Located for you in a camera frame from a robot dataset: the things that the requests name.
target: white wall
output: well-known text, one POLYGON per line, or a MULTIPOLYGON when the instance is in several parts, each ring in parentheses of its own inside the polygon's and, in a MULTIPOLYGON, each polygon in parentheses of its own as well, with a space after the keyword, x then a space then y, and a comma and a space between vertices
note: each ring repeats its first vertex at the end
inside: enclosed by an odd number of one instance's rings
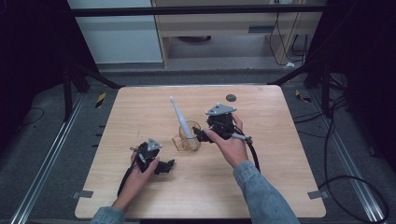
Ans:
MULTIPOLYGON (((149 0, 68 0, 71 8, 151 7, 149 0)), ((78 25, 96 63, 161 63, 153 16, 81 17, 78 25)))

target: blue jeans jacket sleeve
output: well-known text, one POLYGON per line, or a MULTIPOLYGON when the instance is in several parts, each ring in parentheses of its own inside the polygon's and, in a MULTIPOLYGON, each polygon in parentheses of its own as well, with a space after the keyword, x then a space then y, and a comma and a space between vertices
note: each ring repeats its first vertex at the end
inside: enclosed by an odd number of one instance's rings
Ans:
POLYGON ((121 224, 125 213, 114 207, 101 207, 91 220, 91 224, 121 224))
POLYGON ((253 223, 300 223, 283 196, 256 169, 243 161, 233 169, 253 223))

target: black metal pole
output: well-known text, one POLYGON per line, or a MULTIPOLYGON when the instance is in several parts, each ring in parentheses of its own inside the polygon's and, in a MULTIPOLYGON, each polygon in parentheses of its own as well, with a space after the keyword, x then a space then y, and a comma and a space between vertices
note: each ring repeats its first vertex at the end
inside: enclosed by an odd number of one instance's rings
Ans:
POLYGON ((335 6, 317 5, 242 5, 242 6, 199 6, 199 7, 124 7, 50 10, 50 15, 74 17, 147 16, 184 14, 226 14, 226 13, 276 13, 276 12, 321 12, 335 6))
POLYGON ((326 114, 327 118, 330 118, 329 102, 330 102, 330 68, 327 59, 323 64, 323 76, 322 76, 322 102, 321 106, 326 114))
POLYGON ((62 71, 64 77, 64 121, 67 121, 73 111, 73 99, 71 91, 71 78, 67 67, 62 71))
POLYGON ((112 82, 112 81, 108 80, 105 77, 102 77, 100 74, 97 74, 97 73, 91 71, 90 69, 82 66, 81 64, 75 63, 74 64, 74 68, 77 69, 78 71, 90 76, 90 77, 95 78, 96 80, 104 83, 105 85, 107 85, 108 87, 110 87, 112 89, 120 89, 120 88, 124 87, 123 85, 119 85, 119 84, 117 84, 115 82, 112 82))

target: white cabinet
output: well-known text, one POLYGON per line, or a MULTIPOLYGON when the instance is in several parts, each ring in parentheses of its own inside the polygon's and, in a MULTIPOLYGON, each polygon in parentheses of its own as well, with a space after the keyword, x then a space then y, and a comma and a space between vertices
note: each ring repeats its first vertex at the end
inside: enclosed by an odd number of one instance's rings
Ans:
MULTIPOLYGON (((68 0, 71 8, 151 7, 149 0, 68 0)), ((76 18, 95 62, 162 63, 153 16, 76 18)))
MULTIPOLYGON (((270 0, 151 0, 154 7, 268 5, 270 0)), ((295 5, 323 4, 326 0, 292 0, 295 5)), ((163 60, 166 64, 172 36, 205 35, 271 35, 270 44, 279 63, 286 61, 286 53, 295 35, 312 35, 318 26, 321 12, 290 13, 233 13, 206 15, 156 16, 163 60), (261 32, 251 32, 260 28, 261 32)))

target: table surface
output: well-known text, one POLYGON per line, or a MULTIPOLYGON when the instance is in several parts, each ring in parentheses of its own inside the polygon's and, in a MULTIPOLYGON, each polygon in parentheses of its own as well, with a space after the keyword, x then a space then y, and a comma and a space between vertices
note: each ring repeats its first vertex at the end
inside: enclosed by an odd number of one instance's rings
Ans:
POLYGON ((169 174, 154 175, 134 200, 127 217, 133 218, 243 218, 249 217, 233 169, 215 144, 202 143, 194 152, 180 152, 172 138, 179 123, 169 101, 173 96, 188 120, 207 127, 206 110, 217 103, 235 106, 252 136, 262 174, 290 204, 297 217, 323 217, 321 199, 307 192, 318 187, 303 146, 278 86, 169 86, 126 87, 119 90, 84 190, 91 198, 79 198, 76 216, 90 218, 101 206, 110 206, 132 151, 152 137, 163 145, 161 161, 175 159, 169 174), (235 102, 226 96, 234 94, 235 102))

